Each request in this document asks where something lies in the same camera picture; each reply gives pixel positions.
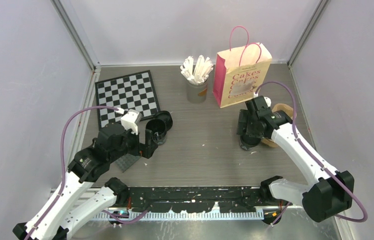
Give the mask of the pink cakes paper bag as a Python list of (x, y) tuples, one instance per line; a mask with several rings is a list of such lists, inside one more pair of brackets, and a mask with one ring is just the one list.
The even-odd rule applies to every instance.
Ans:
[(213, 94), (220, 108), (239, 104), (254, 97), (265, 80), (272, 55), (260, 42), (217, 52)]

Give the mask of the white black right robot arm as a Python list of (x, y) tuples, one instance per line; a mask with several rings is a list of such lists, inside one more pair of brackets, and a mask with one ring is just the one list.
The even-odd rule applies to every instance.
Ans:
[(272, 140), (295, 163), (307, 184), (274, 176), (261, 182), (260, 199), (266, 205), (285, 200), (304, 208), (315, 222), (322, 222), (352, 206), (352, 197), (344, 189), (353, 191), (354, 177), (350, 172), (339, 172), (325, 161), (312, 146), (301, 138), (293, 120), (283, 111), (272, 111), (269, 98), (258, 96), (245, 102), (239, 112), (237, 135), (240, 147), (246, 151), (262, 140)]

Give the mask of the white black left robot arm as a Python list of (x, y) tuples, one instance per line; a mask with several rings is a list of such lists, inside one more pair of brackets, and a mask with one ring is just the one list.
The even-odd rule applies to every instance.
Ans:
[(150, 158), (158, 147), (154, 137), (161, 135), (160, 130), (146, 129), (145, 143), (141, 143), (138, 134), (120, 123), (103, 127), (93, 143), (75, 155), (61, 186), (45, 206), (30, 221), (18, 223), (12, 230), (14, 235), (19, 240), (69, 240), (100, 211), (124, 206), (128, 187), (112, 177), (93, 197), (73, 207), (113, 162), (125, 156)]

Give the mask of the black cup stack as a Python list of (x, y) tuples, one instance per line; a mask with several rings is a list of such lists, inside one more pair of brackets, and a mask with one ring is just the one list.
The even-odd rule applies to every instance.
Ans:
[(161, 119), (152, 119), (146, 124), (146, 129), (152, 132), (153, 141), (162, 145), (166, 142), (167, 127), (163, 120)]

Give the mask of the black lid stack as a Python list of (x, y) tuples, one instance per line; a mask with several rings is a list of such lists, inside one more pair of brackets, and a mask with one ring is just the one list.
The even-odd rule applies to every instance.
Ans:
[(167, 131), (169, 131), (173, 126), (173, 119), (169, 111), (166, 111), (166, 110), (158, 111), (154, 115), (154, 118), (164, 121)]

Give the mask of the grey studded baseplate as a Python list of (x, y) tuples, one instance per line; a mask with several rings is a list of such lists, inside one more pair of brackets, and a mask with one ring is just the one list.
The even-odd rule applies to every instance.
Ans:
[(124, 156), (120, 157), (119, 159), (117, 159), (114, 163), (118, 166), (118, 168), (122, 172), (125, 172), (133, 164), (135, 164), (140, 158), (141, 158), (140, 155), (127, 154), (127, 155), (124, 155)]

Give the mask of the black white chessboard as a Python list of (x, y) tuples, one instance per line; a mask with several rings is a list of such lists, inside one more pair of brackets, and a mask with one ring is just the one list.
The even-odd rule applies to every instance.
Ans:
[(95, 83), (96, 103), (124, 110), (136, 110), (142, 120), (160, 111), (150, 70), (119, 76)]

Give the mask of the grey holder cup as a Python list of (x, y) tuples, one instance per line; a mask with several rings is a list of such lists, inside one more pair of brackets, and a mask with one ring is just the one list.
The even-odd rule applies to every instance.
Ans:
[(207, 90), (207, 81), (200, 85), (195, 85), (188, 81), (186, 87), (187, 100), (194, 104), (203, 103), (207, 97)]

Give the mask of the white wrapped stirrers bundle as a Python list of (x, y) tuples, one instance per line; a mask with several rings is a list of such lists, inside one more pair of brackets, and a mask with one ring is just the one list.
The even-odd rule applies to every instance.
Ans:
[(200, 86), (207, 81), (213, 67), (214, 64), (209, 57), (199, 55), (197, 59), (194, 59), (188, 56), (180, 66), (180, 73), (189, 83)]

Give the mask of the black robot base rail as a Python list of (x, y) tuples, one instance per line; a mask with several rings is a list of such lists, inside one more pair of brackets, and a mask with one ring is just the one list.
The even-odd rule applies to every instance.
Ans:
[(285, 206), (286, 200), (264, 198), (255, 186), (128, 187), (113, 205), (141, 213), (250, 213), (256, 207)]

